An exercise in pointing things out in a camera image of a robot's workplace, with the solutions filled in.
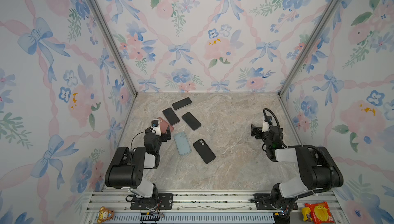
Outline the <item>black phone case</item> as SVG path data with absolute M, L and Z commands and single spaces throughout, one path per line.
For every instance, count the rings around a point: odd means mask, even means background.
M 203 139 L 199 139 L 198 141 L 194 142 L 193 147 L 206 164 L 216 159 L 216 155 L 212 152 L 209 145 Z

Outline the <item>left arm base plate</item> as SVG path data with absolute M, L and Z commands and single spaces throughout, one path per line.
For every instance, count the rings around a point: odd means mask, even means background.
M 131 210 L 154 211 L 154 210 L 172 210 L 173 194 L 172 193 L 154 193 L 151 198 L 138 198 L 135 195 L 130 202 Z

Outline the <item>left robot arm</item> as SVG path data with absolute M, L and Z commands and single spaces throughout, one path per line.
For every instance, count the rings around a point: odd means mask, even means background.
M 105 174 L 105 186 L 115 189 L 128 188 L 126 201 L 132 210 L 158 209 L 161 203 L 156 184 L 144 178 L 145 169 L 156 169 L 160 163 L 160 148 L 171 139 L 170 126 L 164 132 L 159 125 L 152 125 L 144 132 L 142 147 L 117 148 Z

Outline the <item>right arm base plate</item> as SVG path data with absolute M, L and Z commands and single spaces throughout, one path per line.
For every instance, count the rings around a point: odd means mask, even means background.
M 256 193 L 250 202 L 254 202 L 258 210 L 278 210 L 285 211 L 291 208 L 298 210 L 297 203 L 291 205 L 291 198 L 283 198 L 281 195 L 272 195 L 268 193 Z

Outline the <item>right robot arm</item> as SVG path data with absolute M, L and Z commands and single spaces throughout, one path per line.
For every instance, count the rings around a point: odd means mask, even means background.
M 325 147 L 283 145 L 283 129 L 264 124 L 251 125 L 251 136 L 263 142 L 262 149 L 272 162 L 293 162 L 298 176 L 273 186 L 269 194 L 257 193 L 251 202 L 258 210 L 288 211 L 296 209 L 296 201 L 339 188 L 344 177 Z

